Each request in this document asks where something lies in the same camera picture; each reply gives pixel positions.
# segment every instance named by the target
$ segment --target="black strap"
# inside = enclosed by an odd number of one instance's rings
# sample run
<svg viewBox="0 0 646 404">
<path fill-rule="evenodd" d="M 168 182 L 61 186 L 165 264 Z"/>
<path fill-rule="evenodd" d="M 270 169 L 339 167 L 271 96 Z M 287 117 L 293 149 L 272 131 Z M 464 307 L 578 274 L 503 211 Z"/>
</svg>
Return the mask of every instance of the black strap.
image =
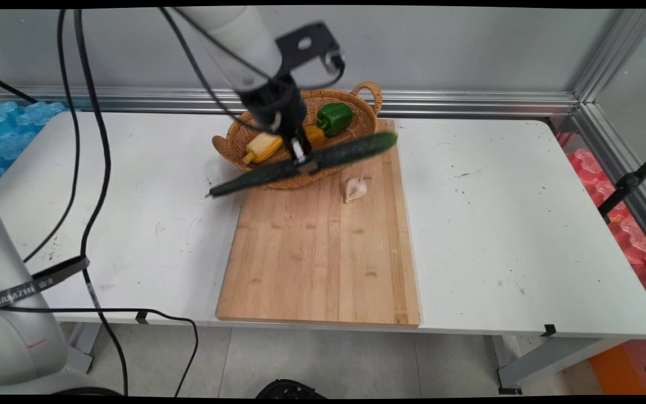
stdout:
<svg viewBox="0 0 646 404">
<path fill-rule="evenodd" d="M 31 281 L 10 287 L 0 292 L 0 307 L 13 304 L 13 302 L 38 295 L 52 286 L 63 282 L 73 274 L 86 269 L 89 259 L 86 256 L 75 256 L 53 267 L 33 274 Z"/>
</svg>

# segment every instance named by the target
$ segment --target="white table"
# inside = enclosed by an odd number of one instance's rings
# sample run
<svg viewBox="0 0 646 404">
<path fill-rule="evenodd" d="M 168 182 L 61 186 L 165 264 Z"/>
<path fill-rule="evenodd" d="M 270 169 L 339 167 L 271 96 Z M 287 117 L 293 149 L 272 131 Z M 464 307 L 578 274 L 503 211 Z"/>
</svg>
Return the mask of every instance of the white table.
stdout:
<svg viewBox="0 0 646 404">
<path fill-rule="evenodd" d="M 543 122 L 396 120 L 422 316 L 420 327 L 403 329 L 218 320 L 246 193 L 204 195 L 239 174 L 211 144 L 230 118 L 105 113 L 104 120 L 111 182 L 87 252 L 102 306 L 150 307 L 223 327 L 496 335 L 505 386 L 646 338 L 646 292 Z M 92 113 L 79 113 L 79 123 L 77 199 L 56 238 L 28 263 L 31 273 L 79 254 L 99 195 L 98 128 Z M 22 256 L 59 220 L 73 156 L 71 118 L 62 113 L 0 180 L 0 215 Z M 92 307 L 81 274 L 44 297 L 51 307 Z M 95 314 L 57 317 L 98 322 Z M 131 313 L 107 319 L 136 322 Z M 515 360 L 519 351 L 505 336 L 541 335 L 546 324 L 567 338 Z"/>
</svg>

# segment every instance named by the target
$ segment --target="aluminum frame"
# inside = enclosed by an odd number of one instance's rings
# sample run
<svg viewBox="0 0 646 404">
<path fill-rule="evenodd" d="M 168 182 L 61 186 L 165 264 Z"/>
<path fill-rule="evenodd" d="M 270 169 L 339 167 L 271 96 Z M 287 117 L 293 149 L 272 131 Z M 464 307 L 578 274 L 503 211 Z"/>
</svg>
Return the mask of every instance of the aluminum frame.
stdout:
<svg viewBox="0 0 646 404">
<path fill-rule="evenodd" d="M 571 123 L 576 126 L 610 181 L 617 182 L 624 174 L 636 171 L 642 165 L 643 162 L 620 137 L 599 105 L 580 105 L 572 115 Z M 625 205 L 646 235 L 646 180 L 626 197 Z"/>
<path fill-rule="evenodd" d="M 646 8 L 621 10 L 572 90 L 581 103 L 594 102 L 646 35 Z"/>
<path fill-rule="evenodd" d="M 25 94 L 44 102 L 65 102 L 64 91 L 57 87 L 19 87 Z M 96 90 L 105 112 L 148 113 L 222 113 L 205 90 L 197 89 L 121 89 L 103 87 Z M 232 90 L 218 89 L 215 94 L 232 112 L 246 109 Z M 372 94 L 359 96 L 374 105 Z M 83 87 L 72 88 L 76 108 L 90 110 L 88 93 Z M 568 117 L 577 100 L 565 92 L 504 91 L 418 91 L 387 90 L 382 92 L 380 117 L 439 118 L 562 118 Z M 0 100 L 21 102 L 15 95 L 0 89 Z"/>
</svg>

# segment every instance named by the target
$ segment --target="green bell pepper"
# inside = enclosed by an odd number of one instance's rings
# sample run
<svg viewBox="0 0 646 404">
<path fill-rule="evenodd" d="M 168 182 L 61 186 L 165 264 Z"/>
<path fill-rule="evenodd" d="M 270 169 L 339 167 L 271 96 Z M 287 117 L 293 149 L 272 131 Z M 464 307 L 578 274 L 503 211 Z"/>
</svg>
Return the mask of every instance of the green bell pepper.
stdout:
<svg viewBox="0 0 646 404">
<path fill-rule="evenodd" d="M 338 136 L 353 120 L 353 112 L 341 102 L 329 103 L 318 110 L 316 126 L 323 130 L 326 137 Z"/>
</svg>

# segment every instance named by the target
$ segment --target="floor tile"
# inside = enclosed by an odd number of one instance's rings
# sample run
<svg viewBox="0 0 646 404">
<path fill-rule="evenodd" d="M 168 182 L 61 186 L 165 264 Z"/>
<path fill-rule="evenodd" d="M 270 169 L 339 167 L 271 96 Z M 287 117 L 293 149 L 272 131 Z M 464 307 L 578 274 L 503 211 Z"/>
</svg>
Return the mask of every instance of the floor tile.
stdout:
<svg viewBox="0 0 646 404">
<path fill-rule="evenodd" d="M 129 396 L 171 397 L 193 350 L 187 325 L 112 324 L 128 367 Z M 198 327 L 199 347 L 180 397 L 217 397 L 230 328 Z M 105 329 L 94 345 L 89 374 L 106 388 L 123 392 L 121 363 Z"/>
<path fill-rule="evenodd" d="M 413 335 L 235 328 L 221 397 L 294 379 L 328 398 L 420 397 Z"/>
<path fill-rule="evenodd" d="M 485 336 L 416 333 L 415 343 L 423 398 L 498 396 L 497 359 Z"/>
<path fill-rule="evenodd" d="M 518 337 L 520 352 L 525 355 L 540 347 L 548 337 Z M 521 388 L 526 396 L 566 396 L 567 394 L 603 394 L 589 360 L 559 371 L 552 376 L 531 382 L 522 383 Z"/>
</svg>

